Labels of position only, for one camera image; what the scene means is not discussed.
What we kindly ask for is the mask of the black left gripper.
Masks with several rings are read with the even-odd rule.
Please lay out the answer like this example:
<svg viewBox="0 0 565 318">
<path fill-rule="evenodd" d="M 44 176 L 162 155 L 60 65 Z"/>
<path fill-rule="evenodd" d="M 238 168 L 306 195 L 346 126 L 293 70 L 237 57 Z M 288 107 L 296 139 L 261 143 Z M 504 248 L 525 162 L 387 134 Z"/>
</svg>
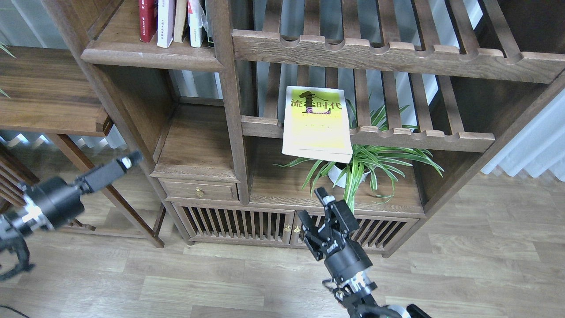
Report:
<svg viewBox="0 0 565 318">
<path fill-rule="evenodd" d="M 20 183 L 26 202 L 20 210 L 20 232 L 32 233 L 40 228 L 55 230 L 69 224 L 85 211 L 81 195 L 104 189 L 142 161 L 141 151 L 133 151 L 91 169 L 86 173 L 86 181 L 78 178 L 68 184 L 60 177 L 53 177 L 35 185 Z"/>
</svg>

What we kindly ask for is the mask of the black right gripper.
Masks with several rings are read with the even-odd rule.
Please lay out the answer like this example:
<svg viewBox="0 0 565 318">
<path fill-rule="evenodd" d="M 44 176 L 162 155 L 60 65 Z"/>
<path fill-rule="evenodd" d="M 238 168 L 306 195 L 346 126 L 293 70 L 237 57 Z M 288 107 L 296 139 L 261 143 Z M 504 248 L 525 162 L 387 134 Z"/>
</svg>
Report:
<svg viewBox="0 0 565 318">
<path fill-rule="evenodd" d="M 351 233 L 360 228 L 345 200 L 336 201 L 319 187 L 314 191 L 324 206 L 323 227 L 314 225 L 307 211 L 299 211 L 298 217 L 304 231 L 303 241 L 316 261 L 324 260 L 331 281 L 343 288 L 373 288 L 366 270 L 373 265 L 361 245 L 353 241 Z"/>
</svg>

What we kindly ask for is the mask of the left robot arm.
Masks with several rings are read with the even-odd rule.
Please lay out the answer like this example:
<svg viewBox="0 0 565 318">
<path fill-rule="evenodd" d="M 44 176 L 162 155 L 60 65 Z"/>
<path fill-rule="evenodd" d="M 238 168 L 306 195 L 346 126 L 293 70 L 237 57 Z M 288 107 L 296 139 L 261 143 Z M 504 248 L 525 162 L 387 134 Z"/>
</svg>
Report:
<svg viewBox="0 0 565 318">
<path fill-rule="evenodd" d="M 19 261 L 14 268 L 1 274 L 1 280 L 33 269 L 25 237 L 37 229 L 49 231 L 67 225 L 85 211 L 81 195 L 104 189 L 142 161 L 143 154 L 137 150 L 87 171 L 71 184 L 60 177 L 35 185 L 24 183 L 24 207 L 1 215 L 0 249 L 16 253 Z"/>
</svg>

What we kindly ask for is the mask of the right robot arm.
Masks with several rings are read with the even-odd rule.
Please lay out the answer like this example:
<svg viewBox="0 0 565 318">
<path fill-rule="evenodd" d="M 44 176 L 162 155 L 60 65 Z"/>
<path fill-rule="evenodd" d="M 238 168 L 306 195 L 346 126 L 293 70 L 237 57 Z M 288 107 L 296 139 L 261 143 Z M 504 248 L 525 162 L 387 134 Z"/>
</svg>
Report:
<svg viewBox="0 0 565 318">
<path fill-rule="evenodd" d="M 315 226 L 307 211 L 299 211 L 303 241 L 316 261 L 324 259 L 330 278 L 322 284 L 351 318 L 429 318 L 415 304 L 380 306 L 372 292 L 377 288 L 366 271 L 373 263 L 362 246 L 350 234 L 359 229 L 359 222 L 344 200 L 337 201 L 324 187 L 315 190 L 323 205 L 325 218 L 321 227 Z"/>
</svg>

